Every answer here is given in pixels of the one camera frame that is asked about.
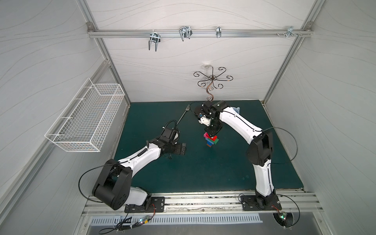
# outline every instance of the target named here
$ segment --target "wire mesh basket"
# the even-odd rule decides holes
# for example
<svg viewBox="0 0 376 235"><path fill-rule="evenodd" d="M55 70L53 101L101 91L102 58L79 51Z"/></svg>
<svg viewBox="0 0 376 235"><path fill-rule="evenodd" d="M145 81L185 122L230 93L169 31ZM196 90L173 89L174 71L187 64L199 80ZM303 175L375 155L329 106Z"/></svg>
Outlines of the wire mesh basket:
<svg viewBox="0 0 376 235"><path fill-rule="evenodd" d="M45 135L67 152L100 152L125 95L119 84L88 80L91 85L80 89L83 96L71 101Z"/></svg>

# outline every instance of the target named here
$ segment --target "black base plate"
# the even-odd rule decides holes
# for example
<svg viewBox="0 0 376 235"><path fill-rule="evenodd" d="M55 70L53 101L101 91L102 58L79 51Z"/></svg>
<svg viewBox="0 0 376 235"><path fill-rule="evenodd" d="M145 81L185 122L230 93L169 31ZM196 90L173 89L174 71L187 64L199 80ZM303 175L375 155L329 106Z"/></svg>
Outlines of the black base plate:
<svg viewBox="0 0 376 235"><path fill-rule="evenodd" d="M165 202L164 197L152 197L152 201L151 201L150 204L154 204L155 212L163 212L164 211L164 202ZM128 210L129 210L129 213L153 213L154 207L153 207L153 205L151 205L147 211L144 211L144 210L142 210L142 208L140 206L125 205L124 211L128 211Z"/></svg>
<svg viewBox="0 0 376 235"><path fill-rule="evenodd" d="M186 143L177 143L176 144L176 150L173 152L173 154L179 154L179 155L184 155L186 151Z"/></svg>
<svg viewBox="0 0 376 235"><path fill-rule="evenodd" d="M273 199L271 200L269 205L265 207L265 209L260 209L257 206L256 195L242 195L239 198L241 201L242 209L244 211L275 211L276 209L271 205L274 205L279 210L282 210L281 204L277 203L277 201L279 201L277 195L273 195Z"/></svg>

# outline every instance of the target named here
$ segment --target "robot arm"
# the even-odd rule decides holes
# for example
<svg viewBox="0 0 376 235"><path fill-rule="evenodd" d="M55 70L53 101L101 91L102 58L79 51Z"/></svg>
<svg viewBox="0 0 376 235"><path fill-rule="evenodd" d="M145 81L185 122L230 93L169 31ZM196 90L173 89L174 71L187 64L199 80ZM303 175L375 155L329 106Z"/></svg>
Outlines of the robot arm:
<svg viewBox="0 0 376 235"><path fill-rule="evenodd" d="M262 132L261 128L247 121L224 101L206 101L196 108L195 114L199 117L199 123L207 126L205 130L210 137L222 129L223 123L227 123L247 141L249 147L246 156L253 164L256 176L257 205L260 209L265 209L276 197L270 171L273 151L271 132Z"/></svg>
<svg viewBox="0 0 376 235"><path fill-rule="evenodd" d="M102 168L92 194L114 210L123 204L149 208L150 195L140 188L131 187L132 177L162 154L184 155L186 144L177 143L179 134L176 127L164 127L160 136L147 141L146 146L134 154L119 161L108 160Z"/></svg>

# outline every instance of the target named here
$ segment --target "ventilation grille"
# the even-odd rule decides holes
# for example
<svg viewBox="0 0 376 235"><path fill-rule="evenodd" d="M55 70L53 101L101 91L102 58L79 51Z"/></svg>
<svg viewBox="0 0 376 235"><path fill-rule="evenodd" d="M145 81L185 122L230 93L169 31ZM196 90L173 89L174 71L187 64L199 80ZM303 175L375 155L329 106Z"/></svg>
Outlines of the ventilation grille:
<svg viewBox="0 0 376 235"><path fill-rule="evenodd" d="M139 221L144 215L128 216L131 224ZM124 220L125 216L93 216L92 226L109 225L115 226ZM243 223L262 223L258 213L239 213L239 214L206 214L206 215L156 215L145 225L153 224L243 224Z"/></svg>

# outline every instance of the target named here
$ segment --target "white wall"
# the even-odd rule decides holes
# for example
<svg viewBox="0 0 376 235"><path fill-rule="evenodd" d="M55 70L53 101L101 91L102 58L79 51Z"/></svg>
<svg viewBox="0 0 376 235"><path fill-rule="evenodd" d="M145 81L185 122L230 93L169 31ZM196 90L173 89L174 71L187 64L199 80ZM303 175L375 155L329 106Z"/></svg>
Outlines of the white wall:
<svg viewBox="0 0 376 235"><path fill-rule="evenodd" d="M314 0L87 0L101 30L300 28ZM227 71L216 100L262 100L292 38L162 38L148 50L147 38L110 38L105 43L132 102L206 100L194 77L203 64Z"/></svg>
<svg viewBox="0 0 376 235"><path fill-rule="evenodd" d="M375 234L376 2L327 0L266 107L335 234ZM295 143L278 131L290 154Z"/></svg>
<svg viewBox="0 0 376 235"><path fill-rule="evenodd" d="M75 0L0 1L0 198L104 58Z"/></svg>

